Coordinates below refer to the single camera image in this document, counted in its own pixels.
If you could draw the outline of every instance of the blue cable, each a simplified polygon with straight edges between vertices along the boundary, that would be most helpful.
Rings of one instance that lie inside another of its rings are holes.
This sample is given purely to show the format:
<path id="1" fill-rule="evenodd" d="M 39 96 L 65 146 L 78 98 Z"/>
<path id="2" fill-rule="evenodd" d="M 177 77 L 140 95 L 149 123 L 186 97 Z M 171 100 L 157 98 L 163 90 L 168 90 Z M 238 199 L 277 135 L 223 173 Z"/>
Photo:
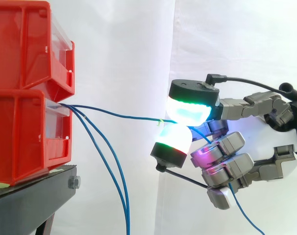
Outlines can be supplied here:
<path id="1" fill-rule="evenodd" d="M 127 221 L 127 209 L 126 209 L 126 205 L 125 205 L 125 201 L 124 201 L 124 198 L 123 198 L 123 194 L 122 194 L 122 191 L 120 189 L 120 186 L 117 182 L 117 179 L 115 178 L 113 172 L 111 171 L 110 169 L 110 166 L 108 165 L 108 162 L 106 161 L 106 158 L 104 156 L 104 154 L 102 153 L 102 151 L 100 150 L 99 146 L 97 145 L 91 131 L 89 130 L 89 128 L 87 127 L 86 123 L 83 121 L 83 119 L 80 117 L 80 115 L 70 106 L 70 105 L 66 105 L 66 104 L 62 104 L 63 106 L 67 107 L 68 109 L 70 109 L 71 111 L 73 111 L 73 113 L 79 118 L 79 120 L 81 121 L 82 125 L 84 126 L 84 128 L 86 129 L 87 133 L 89 134 L 93 144 L 95 145 L 100 157 L 102 158 L 108 172 L 110 173 L 111 175 L 111 178 L 113 179 L 114 181 L 114 184 L 118 190 L 118 193 L 119 193 L 119 196 L 120 196 L 120 199 L 121 199 L 121 202 L 122 202 L 122 205 L 123 205 L 123 210 L 124 210 L 124 216 L 125 216 L 125 220 L 126 220 L 126 224 L 128 224 L 128 221 Z"/>
<path id="2" fill-rule="evenodd" d="M 126 209 L 127 209 L 127 235 L 129 235 L 131 233 L 131 226 L 130 226 L 130 201 L 129 201 L 129 194 L 128 194 L 128 189 L 127 189 L 127 185 L 126 185 L 126 181 L 124 178 L 124 174 L 118 159 L 118 156 L 116 155 L 112 145 L 110 144 L 110 142 L 108 141 L 108 139 L 105 137 L 105 135 L 95 126 L 95 124 L 80 110 L 78 110 L 75 107 L 72 107 L 76 112 L 78 112 L 84 119 L 86 119 L 86 121 L 88 121 L 88 123 L 98 132 L 98 134 L 104 139 L 104 141 L 106 142 L 107 146 L 109 147 L 109 149 L 111 150 L 115 162 L 118 166 L 119 172 L 120 172 L 120 176 L 122 179 L 122 183 L 123 183 L 123 189 L 124 189 L 124 195 L 125 195 L 125 200 L 126 200 Z"/>
<path id="3" fill-rule="evenodd" d="M 86 105 L 71 105 L 72 107 L 78 107 L 78 108 L 84 108 L 84 109 L 93 109 L 96 111 L 101 111 L 103 113 L 106 114 L 110 114 L 119 118 L 127 118 L 127 119 L 137 119 L 137 120 L 148 120 L 148 121 L 164 121 L 164 122 L 170 122 L 170 123 L 176 123 L 173 120 L 168 120 L 168 119 L 157 119 L 157 118 L 151 118 L 151 117 L 135 117 L 135 116 L 126 116 L 126 115 L 120 115 L 120 114 L 115 114 L 113 112 L 109 112 L 107 110 L 104 109 L 99 109 L 99 108 L 95 108 L 92 106 L 86 106 Z M 197 130 L 195 127 L 189 126 L 189 129 L 195 131 L 196 133 L 198 133 L 199 135 L 201 135 L 208 143 L 211 143 L 211 141 L 199 130 Z"/>
<path id="4" fill-rule="evenodd" d="M 188 128 L 191 129 L 191 130 L 193 130 L 193 131 L 195 131 L 200 136 L 202 136 L 209 144 L 212 143 L 202 132 L 200 132 L 199 130 L 197 130 L 195 127 L 189 126 Z"/>
<path id="5" fill-rule="evenodd" d="M 265 235 L 263 231 L 261 231 L 256 225 L 254 225 L 254 223 L 247 217 L 247 215 L 246 215 L 245 212 L 243 211 L 243 209 L 242 209 L 240 203 L 239 203 L 239 202 L 237 201 L 237 199 L 236 199 L 236 196 L 235 196 L 235 193 L 234 193 L 234 190 L 233 190 L 233 188 L 232 188 L 231 183 L 229 183 L 228 186 L 230 187 L 231 192 L 232 192 L 232 194 L 233 194 L 233 197 L 234 197 L 234 199 L 235 199 L 235 201 L 236 201 L 236 204 L 237 204 L 238 208 L 240 209 L 241 213 L 243 214 L 243 216 L 247 219 L 247 221 L 248 221 L 248 222 L 249 222 L 255 229 L 257 229 L 262 235 Z"/>
<path id="6" fill-rule="evenodd" d="M 107 113 L 107 114 L 110 114 L 110 115 L 113 115 L 113 116 L 116 116 L 116 117 L 119 117 L 119 118 L 137 119 L 137 120 L 148 120 L 148 121 L 164 121 L 164 122 L 176 123 L 173 120 L 167 120 L 167 119 L 157 119 L 157 118 L 150 118 L 150 117 L 135 117 L 135 116 L 126 116 L 126 115 L 115 114 L 115 113 L 109 112 L 107 110 L 95 108 L 95 107 L 92 107 L 92 106 L 76 105 L 76 104 L 74 104 L 74 105 L 72 104 L 71 106 L 72 107 L 77 107 L 77 108 L 84 108 L 84 109 L 93 109 L 93 110 L 101 111 L 103 113 Z"/>
<path id="7" fill-rule="evenodd" d="M 157 119 L 157 118 L 150 118 L 150 117 L 134 117 L 134 116 L 125 116 L 125 115 L 120 115 L 120 114 L 115 114 L 115 113 L 112 113 L 112 112 L 109 112 L 109 111 L 107 111 L 107 110 L 103 110 L 103 109 L 99 109 L 99 108 L 95 108 L 95 107 L 91 107 L 91 106 L 85 106 L 85 105 L 70 105 L 70 106 L 68 106 L 68 105 L 65 105 L 65 104 L 62 104 L 62 105 L 64 105 L 64 106 L 66 106 L 66 107 L 68 107 L 69 109 L 71 109 L 77 116 L 78 116 L 78 118 L 81 120 L 81 122 L 82 122 L 82 124 L 85 126 L 85 128 L 86 128 L 86 130 L 87 130 L 87 132 L 89 133 L 89 135 L 90 135 L 90 137 L 91 137 L 91 139 L 93 140 L 93 142 L 94 142 L 94 145 L 95 145 L 95 147 L 97 148 L 98 146 L 97 146 L 97 144 L 96 144 L 96 142 L 95 142 L 95 140 L 94 140 L 94 138 L 91 136 L 91 132 L 89 131 L 89 129 L 88 129 L 88 127 L 86 126 L 86 124 L 84 123 L 84 121 L 79 117 L 79 115 L 78 115 L 78 113 L 77 112 L 79 112 L 87 121 L 88 121 L 88 123 L 89 124 L 91 124 L 93 127 L 94 127 L 94 129 L 103 137 L 103 139 L 105 140 L 105 142 L 107 143 L 107 145 L 108 145 L 108 147 L 110 148 L 110 150 L 112 151 L 112 153 L 113 153 L 113 155 L 114 155 L 114 158 L 116 159 L 116 162 L 117 162 L 117 165 L 118 165 L 118 168 L 119 168 L 119 171 L 120 171 L 120 174 L 121 174 L 121 178 L 124 178 L 124 176 L 123 176 L 123 172 L 122 172 L 122 169 L 120 169 L 121 168 L 121 166 L 120 166 L 120 164 L 118 163 L 119 161 L 118 161 L 118 159 L 117 159 L 117 156 L 116 156 L 116 154 L 115 154 L 115 152 L 114 152 L 114 150 L 112 149 L 112 147 L 111 147 L 111 145 L 110 145 L 110 143 L 109 143 L 109 141 L 107 140 L 107 138 L 101 133 L 101 131 L 81 112 L 81 111 L 79 111 L 78 109 L 76 109 L 75 107 L 78 107 L 78 108 L 86 108 L 86 109 L 93 109 L 93 110 L 96 110 L 96 111 L 101 111 L 101 112 L 103 112 L 103 113 L 107 113 L 107 114 L 110 114 L 110 115 L 113 115 L 113 116 L 116 116 L 116 117 L 119 117 L 119 118 L 128 118 L 128 119 L 138 119 L 138 120 L 150 120 L 150 121 L 164 121 L 164 122 L 170 122 L 170 123 L 176 123 L 175 121 L 173 121 L 173 120 L 167 120 L 167 119 Z M 189 128 L 191 129 L 191 130 L 193 130 L 193 131 L 195 131 L 196 133 L 198 133 L 199 135 L 201 135 L 209 144 L 211 144 L 211 141 L 202 133 L 202 132 L 200 132 L 199 130 L 197 130 L 195 127 L 192 127 L 192 126 L 189 126 Z M 233 188 L 232 188 L 232 185 L 231 185 L 231 183 L 229 183 L 228 184 L 229 185 L 229 187 L 230 187 L 230 189 L 231 189 L 231 192 L 232 192 L 232 194 L 233 194 L 233 197 L 234 197 L 234 199 L 235 199 L 235 202 L 236 202 L 236 204 L 237 204 L 237 206 L 238 206 L 238 208 L 240 209 L 240 211 L 242 212 L 242 214 L 243 214 L 243 216 L 249 221 L 249 223 L 255 228 L 255 229 L 257 229 L 262 235 L 265 235 L 256 225 L 254 225 L 254 223 L 247 217 L 247 215 L 244 213 L 244 211 L 243 211 L 243 209 L 242 209 L 242 207 L 241 207 L 241 205 L 240 205 L 240 203 L 238 202 L 238 200 L 237 200 L 237 198 L 236 198 L 236 196 L 235 196 L 235 193 L 234 193 L 234 191 L 233 191 Z M 126 195 L 126 198 L 127 198 L 127 205 L 129 206 L 129 202 L 128 202 L 128 197 L 127 197 L 127 190 L 126 190 L 126 184 L 123 184 L 123 186 L 124 186 L 124 189 L 125 189 L 125 195 Z M 117 189 L 118 189 L 118 191 L 119 191 L 119 195 L 120 195 L 120 197 L 122 196 L 122 192 L 121 192 L 121 190 L 120 190 L 120 188 L 119 188 L 119 185 L 117 186 L 116 185 L 116 187 L 117 187 Z M 129 211 L 130 210 L 130 208 L 128 208 L 128 209 L 125 209 L 125 204 L 124 204 L 124 200 L 123 200 L 123 197 L 121 198 L 121 200 L 122 200 L 122 204 L 123 204 L 123 208 L 124 208 L 124 210 L 125 210 L 125 212 L 126 212 L 126 210 L 127 211 Z M 128 227 L 130 226 L 130 215 L 128 214 L 128 215 L 126 215 L 126 223 L 127 223 L 127 230 L 128 230 Z"/>

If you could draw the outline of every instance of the red plastic drawer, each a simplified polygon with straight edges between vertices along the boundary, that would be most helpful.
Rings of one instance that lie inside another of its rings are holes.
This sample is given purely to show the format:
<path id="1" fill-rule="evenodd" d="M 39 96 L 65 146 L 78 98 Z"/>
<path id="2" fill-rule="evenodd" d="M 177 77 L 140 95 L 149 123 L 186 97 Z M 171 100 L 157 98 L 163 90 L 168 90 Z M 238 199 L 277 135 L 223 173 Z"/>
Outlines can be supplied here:
<path id="1" fill-rule="evenodd" d="M 46 1 L 0 0 L 0 89 L 36 89 L 59 102 L 74 94 L 74 43 Z"/>
<path id="2" fill-rule="evenodd" d="M 0 183 L 14 185 L 71 160 L 71 112 L 34 90 L 0 91 Z"/>

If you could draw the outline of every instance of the white backdrop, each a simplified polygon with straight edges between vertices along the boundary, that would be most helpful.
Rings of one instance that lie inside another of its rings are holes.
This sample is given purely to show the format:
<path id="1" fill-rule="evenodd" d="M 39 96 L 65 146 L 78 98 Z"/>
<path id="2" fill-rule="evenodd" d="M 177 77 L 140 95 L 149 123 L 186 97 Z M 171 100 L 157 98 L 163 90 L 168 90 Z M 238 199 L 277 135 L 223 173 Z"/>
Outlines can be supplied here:
<path id="1" fill-rule="evenodd" d="M 76 91 L 65 103 L 164 117 L 175 1 L 49 2 L 75 42 Z M 131 201 L 131 233 L 153 234 L 159 174 L 150 152 L 162 127 L 96 111 L 85 113 L 104 132 L 120 159 Z M 71 164 L 78 165 L 82 183 L 56 212 L 51 234 L 122 235 L 124 213 L 114 183 L 81 123 L 75 117 L 73 122 Z M 96 140 L 119 178 L 111 152 L 101 138 Z"/>
<path id="2" fill-rule="evenodd" d="M 297 1 L 177 0 L 170 81 L 205 80 L 207 73 L 297 88 Z M 221 98 L 262 91 L 233 82 L 217 87 Z M 189 159 L 176 171 L 202 181 Z M 159 184 L 155 235 L 258 234 L 237 207 L 214 208 L 203 188 L 166 174 Z M 237 198 L 265 234 L 297 235 L 297 168 L 284 180 L 253 182 Z"/>
<path id="3" fill-rule="evenodd" d="M 165 114 L 169 77 L 204 80 L 209 72 L 274 87 L 290 81 L 297 87 L 295 0 L 49 2 L 76 45 L 76 95 L 68 104 L 159 118 Z M 236 92 L 230 94 L 233 85 Z M 221 97 L 259 91 L 235 83 L 218 87 Z M 215 209 L 204 189 L 171 175 L 159 179 L 156 161 L 149 156 L 161 130 L 156 123 L 86 114 L 111 141 L 124 169 L 133 235 L 257 234 L 237 208 Z M 122 235 L 118 193 L 87 133 L 73 120 L 71 163 L 78 164 L 82 184 L 57 211 L 51 234 Z M 118 177 L 110 151 L 96 140 Z M 203 143 L 194 143 L 191 150 Z M 179 172 L 201 181 L 189 159 Z M 297 234 L 297 169 L 281 182 L 253 183 L 237 197 L 266 234 Z"/>

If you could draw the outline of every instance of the green led light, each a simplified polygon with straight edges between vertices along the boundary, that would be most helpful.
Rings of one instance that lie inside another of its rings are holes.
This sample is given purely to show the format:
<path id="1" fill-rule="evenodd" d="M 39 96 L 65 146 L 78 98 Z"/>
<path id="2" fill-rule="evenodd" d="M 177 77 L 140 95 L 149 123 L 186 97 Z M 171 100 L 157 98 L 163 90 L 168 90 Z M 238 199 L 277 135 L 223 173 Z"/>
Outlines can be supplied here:
<path id="1" fill-rule="evenodd" d="M 200 126 L 210 115 L 211 107 L 203 104 L 191 104 L 168 97 L 167 113 L 177 123 L 186 126 Z"/>

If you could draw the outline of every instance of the yellow tape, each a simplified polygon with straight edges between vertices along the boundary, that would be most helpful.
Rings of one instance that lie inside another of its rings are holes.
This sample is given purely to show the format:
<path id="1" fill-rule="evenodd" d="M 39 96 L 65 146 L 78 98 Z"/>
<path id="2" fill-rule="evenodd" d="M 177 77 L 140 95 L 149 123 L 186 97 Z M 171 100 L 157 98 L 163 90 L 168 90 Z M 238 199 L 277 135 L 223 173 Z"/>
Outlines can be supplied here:
<path id="1" fill-rule="evenodd" d="M 160 123 L 164 123 L 164 121 L 162 119 L 159 119 L 158 126 L 160 126 Z"/>

